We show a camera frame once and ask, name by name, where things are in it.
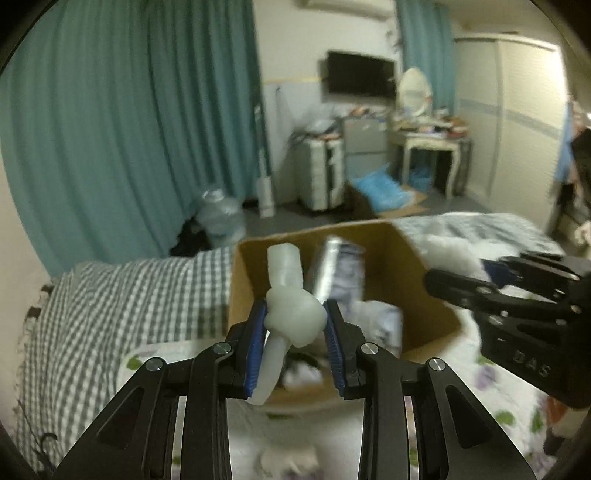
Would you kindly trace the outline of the blue cloud tissue pack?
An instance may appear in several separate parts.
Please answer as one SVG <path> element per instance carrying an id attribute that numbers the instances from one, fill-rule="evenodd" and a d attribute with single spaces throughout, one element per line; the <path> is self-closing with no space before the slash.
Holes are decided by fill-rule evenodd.
<path id="1" fill-rule="evenodd" d="M 399 307 L 376 300 L 356 301 L 349 320 L 361 328 L 367 341 L 401 357 L 404 315 Z"/>

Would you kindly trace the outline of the dark tissue paper pack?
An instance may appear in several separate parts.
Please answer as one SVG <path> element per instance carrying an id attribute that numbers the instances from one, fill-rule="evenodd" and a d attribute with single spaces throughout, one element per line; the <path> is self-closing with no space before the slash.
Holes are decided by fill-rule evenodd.
<path id="1" fill-rule="evenodd" d="M 333 299 L 349 308 L 363 299 L 365 249 L 345 238 L 329 235 L 315 252 L 304 288 L 321 303 Z"/>

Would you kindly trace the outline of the white knotted sock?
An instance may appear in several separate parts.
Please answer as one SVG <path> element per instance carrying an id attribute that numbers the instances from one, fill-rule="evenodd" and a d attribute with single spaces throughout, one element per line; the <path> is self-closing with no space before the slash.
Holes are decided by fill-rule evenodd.
<path id="1" fill-rule="evenodd" d="M 270 290 L 266 292 L 263 325 L 269 334 L 263 347 L 256 388 L 249 397 L 252 405 L 263 405 L 280 379 L 283 362 L 292 347 L 310 345 L 327 323 L 322 303 L 304 289 L 300 249 L 281 243 L 267 249 Z"/>

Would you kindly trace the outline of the white and green plush toy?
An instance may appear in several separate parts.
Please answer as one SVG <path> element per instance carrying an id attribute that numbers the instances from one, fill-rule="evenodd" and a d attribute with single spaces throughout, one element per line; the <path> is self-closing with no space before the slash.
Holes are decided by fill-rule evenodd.
<path id="1" fill-rule="evenodd" d="M 277 386 L 287 390 L 322 385 L 322 364 L 314 356 L 298 351 L 288 351 Z"/>

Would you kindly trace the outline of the brown cardboard box on bed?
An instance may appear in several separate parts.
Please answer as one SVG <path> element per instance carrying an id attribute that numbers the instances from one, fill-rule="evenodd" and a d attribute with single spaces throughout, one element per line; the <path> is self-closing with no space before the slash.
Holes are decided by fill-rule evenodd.
<path id="1" fill-rule="evenodd" d="M 400 228 L 386 220 L 341 223 L 240 242 L 232 261 L 228 325 L 245 321 L 254 300 L 270 289 L 267 248 L 294 244 L 300 249 L 304 273 L 308 273 L 329 236 L 342 237 L 363 249 L 362 299 L 401 308 L 403 358 L 423 363 L 460 335 L 462 325 L 457 314 L 425 290 L 427 267 L 418 249 Z"/>

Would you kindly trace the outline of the blue plastic bags pile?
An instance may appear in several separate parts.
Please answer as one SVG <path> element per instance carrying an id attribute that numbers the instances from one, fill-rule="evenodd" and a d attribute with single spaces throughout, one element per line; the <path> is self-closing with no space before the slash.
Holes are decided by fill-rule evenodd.
<path id="1" fill-rule="evenodd" d="M 370 208 L 376 214 L 398 210 L 415 201 L 415 194 L 403 189 L 389 173 L 388 165 L 353 179 L 352 185 L 368 199 Z"/>

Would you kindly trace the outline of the blue laundry basket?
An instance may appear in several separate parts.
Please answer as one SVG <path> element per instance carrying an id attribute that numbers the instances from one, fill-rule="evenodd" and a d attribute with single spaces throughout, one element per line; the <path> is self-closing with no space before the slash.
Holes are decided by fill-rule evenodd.
<path id="1" fill-rule="evenodd" d="M 417 166 L 409 175 L 410 187 L 422 193 L 430 192 L 433 186 L 433 180 L 432 169 L 427 166 Z"/>

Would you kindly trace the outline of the floor cardboard box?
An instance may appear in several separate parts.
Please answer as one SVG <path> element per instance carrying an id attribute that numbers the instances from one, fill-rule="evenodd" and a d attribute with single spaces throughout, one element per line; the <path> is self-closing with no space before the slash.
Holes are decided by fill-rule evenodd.
<path id="1" fill-rule="evenodd" d="M 346 204 L 355 220 L 386 219 L 429 212 L 427 196 L 385 177 L 353 180 L 346 185 Z"/>

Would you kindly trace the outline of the grey checked bed sheet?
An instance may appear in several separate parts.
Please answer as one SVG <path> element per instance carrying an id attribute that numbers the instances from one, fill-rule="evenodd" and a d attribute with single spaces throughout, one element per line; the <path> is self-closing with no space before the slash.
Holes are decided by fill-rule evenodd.
<path id="1" fill-rule="evenodd" d="M 192 258 L 84 262 L 52 279 L 20 341 L 11 436 L 27 463 L 58 464 L 115 395 L 121 365 L 143 345 L 224 336 L 231 264 L 226 247 Z"/>

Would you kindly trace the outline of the white floral quilt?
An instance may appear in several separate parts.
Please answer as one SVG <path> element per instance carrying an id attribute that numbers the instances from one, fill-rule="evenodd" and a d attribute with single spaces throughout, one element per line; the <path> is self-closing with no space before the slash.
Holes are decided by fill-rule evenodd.
<path id="1" fill-rule="evenodd" d="M 541 391 L 481 356 L 477 341 L 462 337 L 447 348 L 444 360 L 500 424 L 537 478 L 555 464 L 545 454 L 547 397 Z M 325 407 L 286 415 L 264 413 L 242 400 L 228 401 L 232 476 L 280 479 L 291 467 L 290 448 L 315 448 L 304 460 L 315 476 L 354 479 L 358 474 L 363 403 L 332 396 Z"/>

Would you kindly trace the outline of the white wardrobe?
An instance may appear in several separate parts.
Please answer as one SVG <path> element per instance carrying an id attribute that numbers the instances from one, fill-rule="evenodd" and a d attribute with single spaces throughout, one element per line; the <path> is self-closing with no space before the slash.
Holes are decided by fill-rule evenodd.
<path id="1" fill-rule="evenodd" d="M 558 46 L 517 35 L 456 40 L 458 113 L 472 142 L 467 193 L 546 228 L 567 119 Z"/>

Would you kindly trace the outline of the grey mini fridge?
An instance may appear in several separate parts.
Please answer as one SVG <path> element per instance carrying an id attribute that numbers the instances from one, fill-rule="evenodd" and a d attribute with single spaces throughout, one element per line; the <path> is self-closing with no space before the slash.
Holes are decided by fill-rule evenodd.
<path id="1" fill-rule="evenodd" d="M 346 178 L 362 178 L 388 164 L 387 135 L 385 121 L 369 117 L 342 120 Z"/>

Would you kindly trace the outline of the white suitcase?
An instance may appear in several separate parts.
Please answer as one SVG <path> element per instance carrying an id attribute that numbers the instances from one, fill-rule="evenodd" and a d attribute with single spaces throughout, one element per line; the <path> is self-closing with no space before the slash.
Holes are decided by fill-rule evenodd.
<path id="1" fill-rule="evenodd" d="M 305 138 L 294 149 L 297 195 L 305 208 L 322 212 L 344 202 L 345 163 L 342 139 Z"/>

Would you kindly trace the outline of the white oval vanity mirror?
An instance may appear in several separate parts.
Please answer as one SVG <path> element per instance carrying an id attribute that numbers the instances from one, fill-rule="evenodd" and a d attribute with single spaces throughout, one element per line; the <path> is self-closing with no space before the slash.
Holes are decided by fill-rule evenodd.
<path id="1" fill-rule="evenodd" d="M 405 71 L 398 85 L 401 111 L 410 117 L 430 115 L 432 100 L 432 87 L 423 71 L 417 67 Z"/>

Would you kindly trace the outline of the white flat mop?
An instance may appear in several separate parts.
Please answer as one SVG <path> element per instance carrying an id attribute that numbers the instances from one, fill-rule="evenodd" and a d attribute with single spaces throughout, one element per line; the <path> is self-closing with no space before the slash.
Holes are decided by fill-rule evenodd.
<path id="1" fill-rule="evenodd" d="M 263 87 L 256 92 L 253 105 L 254 127 L 256 127 L 257 174 L 256 195 L 259 201 L 259 217 L 273 218 L 276 214 L 276 202 L 273 197 L 273 174 L 270 169 L 269 146 L 266 139 L 266 119 L 263 110 Z"/>

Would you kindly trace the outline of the clear water jug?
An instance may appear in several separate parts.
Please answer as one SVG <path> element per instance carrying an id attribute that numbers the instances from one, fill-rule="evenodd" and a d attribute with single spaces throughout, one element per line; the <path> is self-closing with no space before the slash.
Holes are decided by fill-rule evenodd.
<path id="1" fill-rule="evenodd" d="M 213 187 L 201 194 L 197 221 L 204 228 L 212 248 L 233 246 L 245 238 L 242 202 L 226 195 L 219 187 Z"/>

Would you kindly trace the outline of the small teal curtain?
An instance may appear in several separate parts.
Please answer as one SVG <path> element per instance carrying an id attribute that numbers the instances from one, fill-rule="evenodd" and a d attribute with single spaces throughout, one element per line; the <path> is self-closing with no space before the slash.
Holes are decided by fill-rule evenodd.
<path id="1" fill-rule="evenodd" d="M 406 69 L 419 68 L 432 87 L 433 107 L 457 110 L 455 41 L 449 8 L 435 1 L 396 2 Z"/>

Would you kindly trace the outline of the white air conditioner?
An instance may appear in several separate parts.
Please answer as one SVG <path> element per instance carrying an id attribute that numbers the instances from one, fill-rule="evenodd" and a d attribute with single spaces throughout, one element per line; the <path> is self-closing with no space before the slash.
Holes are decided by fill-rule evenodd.
<path id="1" fill-rule="evenodd" d="M 303 0 L 301 6 L 381 20 L 393 17 L 396 11 L 393 0 Z"/>

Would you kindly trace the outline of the large teal curtain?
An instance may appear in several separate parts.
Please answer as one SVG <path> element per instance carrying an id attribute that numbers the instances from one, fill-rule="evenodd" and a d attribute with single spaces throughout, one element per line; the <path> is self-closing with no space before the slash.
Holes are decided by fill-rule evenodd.
<path id="1" fill-rule="evenodd" d="M 42 265 L 166 255 L 210 186 L 256 195 L 249 1 L 59 1 L 1 76 L 1 150 Z"/>

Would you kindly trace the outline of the black wall television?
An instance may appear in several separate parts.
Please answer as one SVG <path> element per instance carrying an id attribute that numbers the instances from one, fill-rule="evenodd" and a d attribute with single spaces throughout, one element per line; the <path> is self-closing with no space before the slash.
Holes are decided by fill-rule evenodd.
<path id="1" fill-rule="evenodd" d="M 395 73 L 392 60 L 339 51 L 325 59 L 329 94 L 390 98 L 396 94 Z"/>

